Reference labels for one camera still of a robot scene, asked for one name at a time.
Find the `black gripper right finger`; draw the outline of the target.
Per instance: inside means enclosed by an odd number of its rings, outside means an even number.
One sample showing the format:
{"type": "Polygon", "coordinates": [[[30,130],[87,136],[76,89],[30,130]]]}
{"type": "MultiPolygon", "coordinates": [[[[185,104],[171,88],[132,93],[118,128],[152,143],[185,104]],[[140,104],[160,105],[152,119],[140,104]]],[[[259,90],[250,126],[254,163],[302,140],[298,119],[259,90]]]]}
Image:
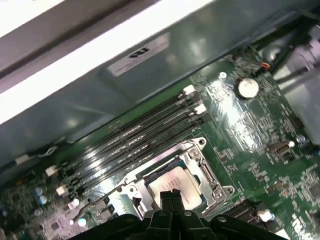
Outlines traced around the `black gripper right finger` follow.
{"type": "Polygon", "coordinates": [[[220,214],[207,221],[191,210],[185,210],[181,191],[173,190],[176,203],[173,204],[173,223],[182,240],[283,240],[264,230],[231,216],[220,214]]]}

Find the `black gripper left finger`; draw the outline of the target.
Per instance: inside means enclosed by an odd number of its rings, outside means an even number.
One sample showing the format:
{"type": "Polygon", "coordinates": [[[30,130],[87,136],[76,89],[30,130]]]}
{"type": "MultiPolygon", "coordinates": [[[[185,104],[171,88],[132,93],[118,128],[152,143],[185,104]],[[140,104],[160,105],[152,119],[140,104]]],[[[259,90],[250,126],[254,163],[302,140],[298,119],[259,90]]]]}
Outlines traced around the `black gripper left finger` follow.
{"type": "Polygon", "coordinates": [[[84,233],[86,240],[169,240],[174,222],[174,191],[160,193],[161,209],[143,219],[132,214],[117,216],[84,233]]]}

